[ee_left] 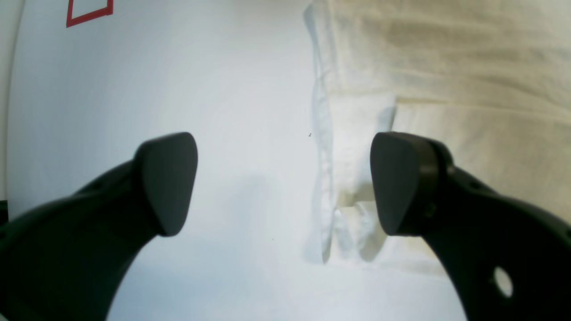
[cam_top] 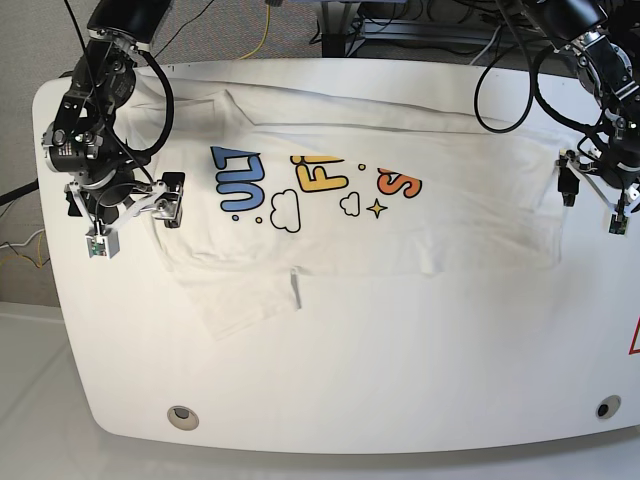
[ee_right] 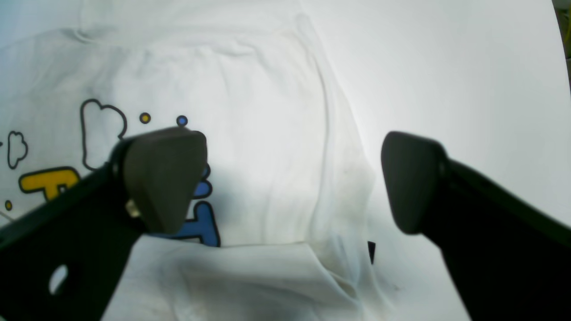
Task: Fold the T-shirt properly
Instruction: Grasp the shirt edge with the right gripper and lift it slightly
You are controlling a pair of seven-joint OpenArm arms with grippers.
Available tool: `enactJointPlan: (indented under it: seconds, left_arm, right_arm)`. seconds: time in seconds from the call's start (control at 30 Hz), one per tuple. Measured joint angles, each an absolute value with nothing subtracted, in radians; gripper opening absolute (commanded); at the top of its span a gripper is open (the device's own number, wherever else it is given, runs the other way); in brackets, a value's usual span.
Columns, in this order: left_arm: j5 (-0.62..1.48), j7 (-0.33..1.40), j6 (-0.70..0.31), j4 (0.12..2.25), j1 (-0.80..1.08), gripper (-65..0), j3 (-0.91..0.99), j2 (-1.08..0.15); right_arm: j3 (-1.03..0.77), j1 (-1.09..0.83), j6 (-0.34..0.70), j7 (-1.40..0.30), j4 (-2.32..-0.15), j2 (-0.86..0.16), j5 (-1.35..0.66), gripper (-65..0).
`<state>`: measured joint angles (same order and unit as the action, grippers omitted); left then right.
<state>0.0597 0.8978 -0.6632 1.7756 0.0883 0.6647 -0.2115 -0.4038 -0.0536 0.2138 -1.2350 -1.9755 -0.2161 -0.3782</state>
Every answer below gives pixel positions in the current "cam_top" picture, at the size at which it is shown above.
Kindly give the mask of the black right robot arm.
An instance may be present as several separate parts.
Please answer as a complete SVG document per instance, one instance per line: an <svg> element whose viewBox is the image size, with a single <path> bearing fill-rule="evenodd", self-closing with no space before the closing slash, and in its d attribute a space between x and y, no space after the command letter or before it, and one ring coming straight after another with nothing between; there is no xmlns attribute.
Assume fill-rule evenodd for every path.
<svg viewBox="0 0 640 480"><path fill-rule="evenodd" d="M184 173L169 172L154 180L146 168L166 144L174 123L170 82L150 52L171 6L169 1L98 3L70 88L43 135L50 169L72 178L64 189L69 216L84 217L97 234L115 229L122 218L119 206L133 216L150 211L167 228L181 223ZM136 88L136 55L156 74L166 101L159 137L143 149L129 146L115 131L116 113Z"/></svg>

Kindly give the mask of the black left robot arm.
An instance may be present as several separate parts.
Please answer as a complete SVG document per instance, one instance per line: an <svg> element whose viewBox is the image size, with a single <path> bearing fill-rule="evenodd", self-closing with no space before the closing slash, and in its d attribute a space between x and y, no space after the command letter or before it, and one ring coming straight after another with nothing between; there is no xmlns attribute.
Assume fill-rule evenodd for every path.
<svg viewBox="0 0 640 480"><path fill-rule="evenodd" d="M598 103L602 118L582 124L557 112L533 87L540 107L561 125L577 131L600 152L589 165L576 168L598 176L620 191L611 206L617 222L639 210L639 82L629 55L607 35L607 15L595 1L524 1L525 15L550 45L536 55L531 71L538 77L546 57L564 49L573 52L578 77Z"/></svg>

